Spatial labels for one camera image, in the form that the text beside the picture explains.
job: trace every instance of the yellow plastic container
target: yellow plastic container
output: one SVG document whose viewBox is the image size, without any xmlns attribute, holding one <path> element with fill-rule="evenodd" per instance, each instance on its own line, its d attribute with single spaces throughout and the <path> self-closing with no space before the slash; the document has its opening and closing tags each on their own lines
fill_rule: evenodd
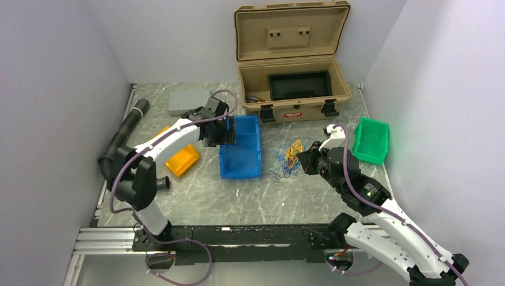
<svg viewBox="0 0 505 286">
<path fill-rule="evenodd" d="M 165 132 L 169 126 L 165 127 L 159 134 Z M 165 166 L 169 168 L 169 170 L 176 175 L 177 177 L 182 176 L 191 166 L 193 166 L 198 159 L 200 159 L 200 155 L 196 151 L 196 149 L 188 145 L 177 152 L 172 158 L 165 162 Z"/>
</svg>

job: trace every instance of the toolbox logo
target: toolbox logo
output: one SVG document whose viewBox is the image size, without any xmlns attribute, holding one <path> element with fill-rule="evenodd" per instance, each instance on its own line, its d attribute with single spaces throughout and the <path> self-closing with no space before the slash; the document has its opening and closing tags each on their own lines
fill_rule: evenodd
<svg viewBox="0 0 505 286">
<path fill-rule="evenodd" d="M 301 112 L 284 114 L 284 117 L 298 117 L 301 116 Z"/>
</svg>

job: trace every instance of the green bin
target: green bin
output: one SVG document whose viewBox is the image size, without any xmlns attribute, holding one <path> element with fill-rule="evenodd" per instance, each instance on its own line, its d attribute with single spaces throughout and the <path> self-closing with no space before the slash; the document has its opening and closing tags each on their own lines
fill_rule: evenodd
<svg viewBox="0 0 505 286">
<path fill-rule="evenodd" d="M 382 164 L 389 150 L 389 124 L 362 117 L 354 134 L 353 155 L 361 161 Z"/>
</svg>

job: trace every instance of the marble tabletop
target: marble tabletop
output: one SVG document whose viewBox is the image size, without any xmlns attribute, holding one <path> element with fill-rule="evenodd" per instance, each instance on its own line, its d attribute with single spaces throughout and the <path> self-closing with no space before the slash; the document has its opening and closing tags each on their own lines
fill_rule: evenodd
<svg viewBox="0 0 505 286">
<path fill-rule="evenodd" d="M 309 137 L 322 141 L 323 127 L 330 123 L 346 123 L 350 131 L 350 146 L 354 144 L 354 129 L 360 117 L 366 116 L 362 98 L 355 84 L 350 83 L 353 96 L 347 101 L 338 117 L 318 121 L 280 123 L 260 126 L 262 172 L 269 169 L 280 172 L 276 151 L 286 140 Z M 175 90 L 204 89 L 212 91 L 230 89 L 238 94 L 239 84 L 232 83 L 143 83 L 135 87 L 132 107 L 141 98 L 151 103 L 149 112 L 142 118 L 129 138 L 127 145 L 144 143 L 178 117 L 168 114 L 169 92 Z M 217 96 L 231 105 L 230 95 Z M 239 104 L 235 115 L 244 115 Z M 169 191 L 159 191 L 156 202 L 173 225 L 253 225 L 273 223 L 328 223 L 339 213 L 346 212 L 361 220 L 358 213 L 349 209 L 333 189 L 320 176 L 297 176 L 281 178 L 278 182 L 263 175 L 258 179 L 241 181 L 221 180 L 219 171 L 219 148 L 204 148 L 201 142 L 193 144 L 200 160 L 183 176 L 177 178 L 165 167 L 158 177 L 169 176 Z M 383 166 L 360 163 L 361 171 L 377 179 L 388 188 Z M 131 226 L 134 220 L 130 213 L 112 215 L 108 209 L 110 193 L 105 193 L 98 226 Z M 116 200 L 116 208 L 123 203 Z"/>
</svg>

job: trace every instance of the black latch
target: black latch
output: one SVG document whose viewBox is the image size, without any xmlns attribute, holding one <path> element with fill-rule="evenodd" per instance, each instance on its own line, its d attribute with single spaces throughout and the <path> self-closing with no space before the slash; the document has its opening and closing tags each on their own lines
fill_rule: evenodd
<svg viewBox="0 0 505 286">
<path fill-rule="evenodd" d="M 273 117 L 273 105 L 262 105 L 260 110 L 260 118 L 263 123 L 275 122 L 275 117 Z"/>
<path fill-rule="evenodd" d="M 326 117 L 338 116 L 339 113 L 335 110 L 335 100 L 325 100 L 321 113 L 324 113 Z"/>
</svg>

